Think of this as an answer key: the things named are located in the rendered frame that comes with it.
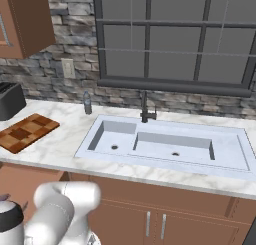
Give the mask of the brown checkered cutting board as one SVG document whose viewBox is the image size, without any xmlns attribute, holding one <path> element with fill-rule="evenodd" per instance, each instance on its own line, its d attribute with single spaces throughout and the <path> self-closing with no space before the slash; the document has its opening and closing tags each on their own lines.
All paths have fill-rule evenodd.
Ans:
<svg viewBox="0 0 256 245">
<path fill-rule="evenodd" d="M 13 154 L 17 154 L 59 126 L 58 122 L 34 113 L 2 130 L 0 132 L 0 146 Z"/>
</svg>

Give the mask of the brown drawer front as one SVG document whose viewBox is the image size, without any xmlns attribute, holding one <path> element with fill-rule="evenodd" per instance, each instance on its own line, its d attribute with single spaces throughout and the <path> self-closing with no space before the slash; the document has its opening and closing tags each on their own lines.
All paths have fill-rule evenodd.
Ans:
<svg viewBox="0 0 256 245">
<path fill-rule="evenodd" d="M 36 210 L 33 196 L 36 188 L 46 182 L 64 181 L 64 171 L 44 169 L 18 164 L 0 164 L 0 195 L 10 194 L 10 200 L 21 207 L 27 204 L 24 222 L 27 222 Z"/>
</svg>

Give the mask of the dark grey tap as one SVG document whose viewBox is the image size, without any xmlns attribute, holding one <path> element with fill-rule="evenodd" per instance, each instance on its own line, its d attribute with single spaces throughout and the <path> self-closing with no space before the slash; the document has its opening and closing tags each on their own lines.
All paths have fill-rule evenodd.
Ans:
<svg viewBox="0 0 256 245">
<path fill-rule="evenodd" d="M 157 112 L 149 113 L 147 108 L 147 92 L 142 92 L 142 112 L 140 113 L 140 116 L 142 118 L 143 123 L 147 123 L 149 119 L 155 120 L 157 118 Z"/>
</svg>

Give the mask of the clear water bottle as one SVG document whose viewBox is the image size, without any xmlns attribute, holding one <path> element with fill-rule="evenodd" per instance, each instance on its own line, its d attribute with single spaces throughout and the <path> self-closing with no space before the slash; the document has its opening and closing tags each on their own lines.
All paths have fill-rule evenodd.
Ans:
<svg viewBox="0 0 256 245">
<path fill-rule="evenodd" d="M 83 95 L 84 110 L 87 115 L 92 114 L 91 97 L 88 91 L 84 92 Z"/>
</svg>

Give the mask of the white double sink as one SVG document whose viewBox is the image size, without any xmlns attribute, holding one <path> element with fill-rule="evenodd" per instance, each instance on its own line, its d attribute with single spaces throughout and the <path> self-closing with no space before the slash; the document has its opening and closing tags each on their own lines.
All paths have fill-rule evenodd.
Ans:
<svg viewBox="0 0 256 245">
<path fill-rule="evenodd" d="M 241 128 L 100 115 L 76 155 L 256 181 L 256 157 Z"/>
</svg>

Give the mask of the dark grey framed window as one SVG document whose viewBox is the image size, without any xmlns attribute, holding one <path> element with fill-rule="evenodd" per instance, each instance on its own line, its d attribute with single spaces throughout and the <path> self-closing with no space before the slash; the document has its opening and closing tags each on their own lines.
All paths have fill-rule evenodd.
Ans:
<svg viewBox="0 0 256 245">
<path fill-rule="evenodd" d="M 94 0 L 99 85 L 248 97 L 256 0 Z"/>
</svg>

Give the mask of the brown cupboard door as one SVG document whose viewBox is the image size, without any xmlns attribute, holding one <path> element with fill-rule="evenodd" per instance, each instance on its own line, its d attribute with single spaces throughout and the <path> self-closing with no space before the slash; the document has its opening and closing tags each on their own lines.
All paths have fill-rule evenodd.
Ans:
<svg viewBox="0 0 256 245">
<path fill-rule="evenodd" d="M 161 240 L 162 215 L 166 214 L 164 239 Z M 155 245 L 242 245 L 249 224 L 177 211 L 159 211 Z"/>
<path fill-rule="evenodd" d="M 146 237 L 146 214 L 151 212 Z M 101 245 L 154 245 L 157 213 L 152 207 L 103 199 L 89 216 L 92 231 Z"/>
</svg>

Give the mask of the black toaster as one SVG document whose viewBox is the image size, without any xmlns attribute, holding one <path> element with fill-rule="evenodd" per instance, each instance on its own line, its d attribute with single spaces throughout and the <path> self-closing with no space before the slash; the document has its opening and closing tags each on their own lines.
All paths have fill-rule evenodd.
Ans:
<svg viewBox="0 0 256 245">
<path fill-rule="evenodd" d="M 19 83 L 0 82 L 0 121 L 11 119 L 26 106 Z"/>
</svg>

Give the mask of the white wall socket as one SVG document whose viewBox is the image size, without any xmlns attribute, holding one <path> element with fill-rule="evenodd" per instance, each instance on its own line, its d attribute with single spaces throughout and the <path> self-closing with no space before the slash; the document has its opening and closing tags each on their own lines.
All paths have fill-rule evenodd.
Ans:
<svg viewBox="0 0 256 245">
<path fill-rule="evenodd" d="M 74 79 L 75 78 L 75 69 L 72 59 L 62 58 L 61 59 L 63 73 L 65 78 Z"/>
</svg>

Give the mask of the brown wall cupboard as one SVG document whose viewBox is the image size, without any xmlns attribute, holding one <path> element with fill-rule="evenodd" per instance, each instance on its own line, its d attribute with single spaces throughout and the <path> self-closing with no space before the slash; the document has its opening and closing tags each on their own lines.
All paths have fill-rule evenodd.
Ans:
<svg viewBox="0 0 256 245">
<path fill-rule="evenodd" d="M 0 14 L 10 42 L 0 27 L 0 58 L 26 59 L 55 43 L 48 0 L 0 0 Z"/>
</svg>

